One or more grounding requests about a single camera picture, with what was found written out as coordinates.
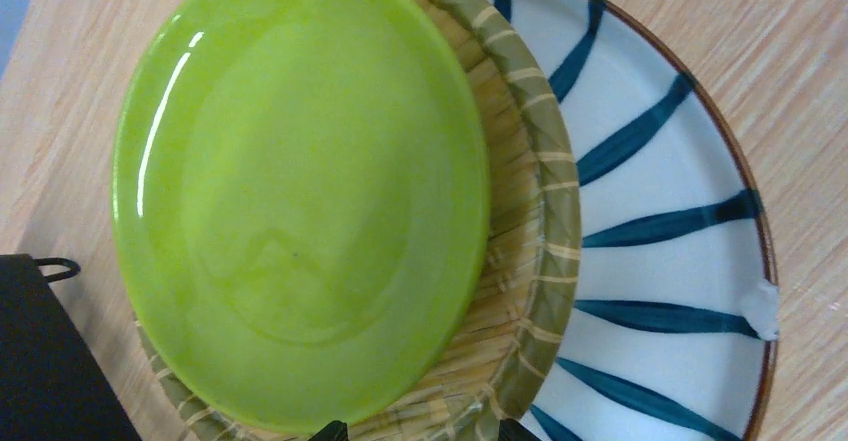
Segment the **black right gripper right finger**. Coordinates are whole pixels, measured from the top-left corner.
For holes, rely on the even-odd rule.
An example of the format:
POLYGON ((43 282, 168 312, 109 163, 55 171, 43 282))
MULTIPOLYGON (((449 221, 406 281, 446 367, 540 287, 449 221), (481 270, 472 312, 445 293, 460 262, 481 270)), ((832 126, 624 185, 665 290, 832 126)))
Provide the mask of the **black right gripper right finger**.
POLYGON ((540 439, 515 419, 499 423, 498 441, 540 441, 540 439))

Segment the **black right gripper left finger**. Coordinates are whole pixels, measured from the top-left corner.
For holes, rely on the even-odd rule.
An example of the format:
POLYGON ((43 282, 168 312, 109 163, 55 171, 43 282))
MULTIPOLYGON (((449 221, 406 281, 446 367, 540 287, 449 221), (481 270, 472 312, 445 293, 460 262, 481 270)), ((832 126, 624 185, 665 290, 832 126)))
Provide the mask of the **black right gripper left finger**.
POLYGON ((348 441, 348 425, 334 420, 309 438, 309 441, 348 441))

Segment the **black wire dish rack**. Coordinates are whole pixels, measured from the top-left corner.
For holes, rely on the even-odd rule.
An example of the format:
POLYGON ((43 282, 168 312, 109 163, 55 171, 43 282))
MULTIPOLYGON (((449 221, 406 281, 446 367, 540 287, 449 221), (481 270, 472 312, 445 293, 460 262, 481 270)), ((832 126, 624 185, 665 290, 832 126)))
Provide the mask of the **black wire dish rack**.
POLYGON ((50 285, 65 258, 1 258, 1 437, 136 440, 138 432, 50 285))

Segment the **green plate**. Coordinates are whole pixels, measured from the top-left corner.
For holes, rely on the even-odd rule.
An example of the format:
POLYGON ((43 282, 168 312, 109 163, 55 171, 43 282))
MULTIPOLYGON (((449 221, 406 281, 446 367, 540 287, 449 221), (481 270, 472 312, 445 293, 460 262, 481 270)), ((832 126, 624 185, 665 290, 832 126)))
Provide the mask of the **green plate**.
POLYGON ((466 75, 413 0, 185 0, 122 109, 114 236, 178 379, 307 433, 381 411, 439 357, 489 192, 466 75))

